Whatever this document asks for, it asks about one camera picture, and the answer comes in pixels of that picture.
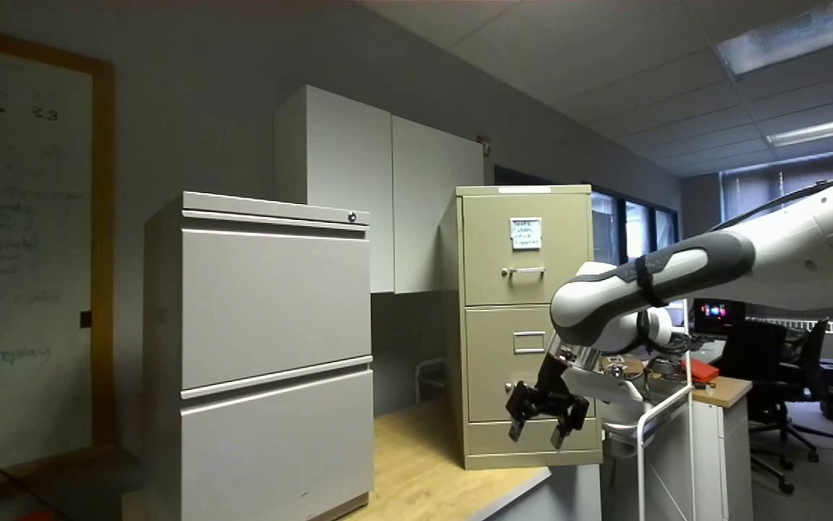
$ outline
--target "window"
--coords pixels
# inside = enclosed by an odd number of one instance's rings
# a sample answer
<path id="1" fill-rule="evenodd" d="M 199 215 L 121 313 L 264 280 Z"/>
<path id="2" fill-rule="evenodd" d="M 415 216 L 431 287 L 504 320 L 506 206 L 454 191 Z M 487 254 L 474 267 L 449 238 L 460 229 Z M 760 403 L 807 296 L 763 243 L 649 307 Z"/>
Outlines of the window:
<path id="1" fill-rule="evenodd" d="M 833 167 L 756 170 L 721 175 L 721 219 L 736 219 L 783 194 L 830 181 Z"/>
<path id="2" fill-rule="evenodd" d="M 649 206 L 626 199 L 626 259 L 645 257 L 645 251 L 650 251 Z"/>
<path id="3" fill-rule="evenodd" d="M 614 196 L 593 191 L 593 259 L 619 262 L 621 257 L 621 219 Z"/>
<path id="4" fill-rule="evenodd" d="M 593 187 L 593 259 L 626 262 L 679 239 L 676 212 Z"/>
<path id="5" fill-rule="evenodd" d="M 653 248 L 666 248 L 676 239 L 676 215 L 669 207 L 653 207 Z"/>

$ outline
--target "wall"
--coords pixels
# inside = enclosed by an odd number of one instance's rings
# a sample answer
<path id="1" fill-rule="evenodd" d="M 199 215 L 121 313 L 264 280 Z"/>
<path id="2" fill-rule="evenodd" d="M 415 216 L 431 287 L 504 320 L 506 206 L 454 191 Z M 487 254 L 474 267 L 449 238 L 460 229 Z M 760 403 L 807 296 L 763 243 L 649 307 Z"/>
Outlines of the wall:
<path id="1" fill-rule="evenodd" d="M 717 175 L 688 175 L 679 184 L 682 238 L 704 235 L 721 222 Z"/>
<path id="2" fill-rule="evenodd" d="M 666 170 L 347 0 L 0 0 L 0 32 L 115 67 L 115 387 L 131 448 L 138 442 L 141 222 L 186 184 L 266 181 L 274 106 L 302 83 L 460 136 L 487 132 L 490 167 L 593 180 L 679 207 Z M 384 297 L 376 319 L 379 407 L 393 407 L 410 397 L 403 381 L 415 352 L 438 352 L 431 332 L 415 348 L 409 326 L 438 320 L 438 307 Z"/>

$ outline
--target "upper cabinet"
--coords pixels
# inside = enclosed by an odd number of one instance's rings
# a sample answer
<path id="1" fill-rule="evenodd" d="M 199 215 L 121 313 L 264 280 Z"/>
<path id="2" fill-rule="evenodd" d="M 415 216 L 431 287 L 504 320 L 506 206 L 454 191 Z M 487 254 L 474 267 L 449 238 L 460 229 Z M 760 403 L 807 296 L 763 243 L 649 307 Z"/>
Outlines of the upper cabinet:
<path id="1" fill-rule="evenodd" d="M 438 225 L 457 184 L 483 184 L 477 142 L 298 89 L 274 116 L 274 196 L 371 212 L 371 291 L 438 288 Z"/>
<path id="2" fill-rule="evenodd" d="M 477 142 L 393 118 L 393 288 L 439 288 L 438 229 L 457 184 L 483 184 Z"/>
<path id="3" fill-rule="evenodd" d="M 371 212 L 371 291 L 393 288 L 392 113 L 298 89 L 274 113 L 274 196 Z"/>

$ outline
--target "ceiling light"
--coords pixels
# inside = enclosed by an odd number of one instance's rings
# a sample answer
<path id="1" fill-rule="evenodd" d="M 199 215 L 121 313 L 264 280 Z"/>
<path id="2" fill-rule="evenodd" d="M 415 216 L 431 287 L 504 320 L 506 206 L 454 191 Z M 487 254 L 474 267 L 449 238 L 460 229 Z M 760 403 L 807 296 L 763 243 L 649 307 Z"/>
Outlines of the ceiling light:
<path id="1" fill-rule="evenodd" d="M 818 142 L 818 138 L 833 138 L 833 120 L 768 136 L 768 142 L 775 147 L 791 147 L 791 144 Z"/>
<path id="2" fill-rule="evenodd" d="M 833 47 L 833 2 L 724 39 L 717 54 L 733 74 L 746 74 L 825 47 Z"/>
<path id="3" fill-rule="evenodd" d="M 768 170 L 768 167 L 792 167 L 792 164 L 811 164 L 811 162 L 828 162 L 828 158 L 833 158 L 833 151 L 807 152 L 807 155 L 786 155 L 786 158 L 775 158 L 775 162 L 756 162 L 756 164 L 727 167 L 727 170 L 717 170 L 717 174 L 721 175 L 739 175 L 739 174 L 752 174 L 752 170 Z"/>

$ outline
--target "black chair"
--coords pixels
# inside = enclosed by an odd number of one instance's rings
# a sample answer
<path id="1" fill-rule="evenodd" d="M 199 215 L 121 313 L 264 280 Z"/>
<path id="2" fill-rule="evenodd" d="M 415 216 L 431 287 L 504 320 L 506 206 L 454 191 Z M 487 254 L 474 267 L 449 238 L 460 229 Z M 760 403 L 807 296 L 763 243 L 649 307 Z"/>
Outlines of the black chair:
<path id="1" fill-rule="evenodd" d="M 825 381 L 821 381 L 821 343 L 825 343 L 825 330 L 828 320 L 817 320 L 811 332 L 804 332 L 795 343 L 791 343 L 781 374 L 779 374 L 779 391 L 783 403 L 811 403 L 825 397 Z M 804 435 L 833 440 L 833 430 L 811 427 L 792 421 L 786 414 L 786 421 L 779 424 L 781 440 L 786 436 L 798 440 L 807 448 L 807 456 L 818 462 L 818 445 L 807 440 Z"/>
<path id="2" fill-rule="evenodd" d="M 783 326 L 768 323 L 768 320 L 740 320 L 730 332 L 727 349 L 717 359 L 717 368 L 724 375 L 739 375 L 739 380 L 752 381 L 752 391 L 746 397 L 746 404 L 750 404 L 746 410 L 750 410 L 750 420 L 756 421 L 752 430 L 781 427 L 786 421 L 786 404 L 781 400 L 781 391 L 773 384 L 779 381 L 779 374 L 781 374 L 783 348 L 786 348 Z M 752 448 L 752 468 L 768 471 L 770 476 L 779 481 L 779 490 L 783 494 L 792 494 L 795 487 L 786 481 L 783 471 L 779 471 L 760 456 L 760 448 Z"/>

